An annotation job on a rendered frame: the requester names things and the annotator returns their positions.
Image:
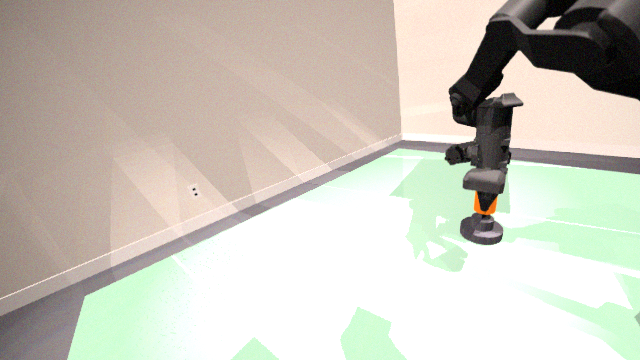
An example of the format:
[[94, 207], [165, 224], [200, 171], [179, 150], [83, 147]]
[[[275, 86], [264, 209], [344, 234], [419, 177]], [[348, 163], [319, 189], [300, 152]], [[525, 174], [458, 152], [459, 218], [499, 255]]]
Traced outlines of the grey round pedestal with short shaft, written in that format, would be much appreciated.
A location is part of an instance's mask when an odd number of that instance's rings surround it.
[[462, 219], [460, 233], [464, 239], [478, 245], [498, 244], [502, 240], [504, 228], [494, 219], [494, 216], [475, 212]]

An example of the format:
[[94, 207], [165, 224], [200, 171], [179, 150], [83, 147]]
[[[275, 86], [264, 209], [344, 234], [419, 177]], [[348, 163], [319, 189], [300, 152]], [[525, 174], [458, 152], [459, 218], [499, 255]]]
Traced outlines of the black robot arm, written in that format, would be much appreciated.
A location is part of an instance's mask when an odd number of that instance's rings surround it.
[[[537, 30], [560, 16], [553, 30]], [[485, 30], [469, 69], [448, 89], [457, 124], [511, 131], [523, 100], [514, 92], [487, 97], [518, 51], [535, 68], [573, 73], [593, 90], [640, 102], [640, 0], [507, 0]]]

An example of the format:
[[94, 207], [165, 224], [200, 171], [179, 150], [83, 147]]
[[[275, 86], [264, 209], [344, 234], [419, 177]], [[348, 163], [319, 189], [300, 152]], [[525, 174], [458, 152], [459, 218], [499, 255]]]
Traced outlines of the orange cylinder with center hole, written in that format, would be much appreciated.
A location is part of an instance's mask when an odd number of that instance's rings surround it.
[[480, 210], [480, 205], [479, 205], [479, 200], [478, 200], [478, 196], [477, 196], [477, 192], [475, 194], [475, 205], [474, 205], [474, 210], [480, 214], [484, 214], [484, 215], [491, 215], [494, 214], [496, 211], [496, 201], [497, 198], [494, 202], [492, 202], [491, 206], [489, 207], [489, 209], [485, 212], [485, 211], [481, 211]]

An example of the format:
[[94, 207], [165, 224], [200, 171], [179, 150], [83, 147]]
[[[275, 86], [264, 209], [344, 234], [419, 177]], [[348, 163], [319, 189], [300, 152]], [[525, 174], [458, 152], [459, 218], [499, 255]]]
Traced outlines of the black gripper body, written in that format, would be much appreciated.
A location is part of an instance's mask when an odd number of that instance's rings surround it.
[[472, 168], [463, 177], [464, 190], [503, 194], [506, 175], [499, 171], [510, 165], [511, 131], [506, 134], [481, 134], [473, 139], [479, 144], [479, 168]]

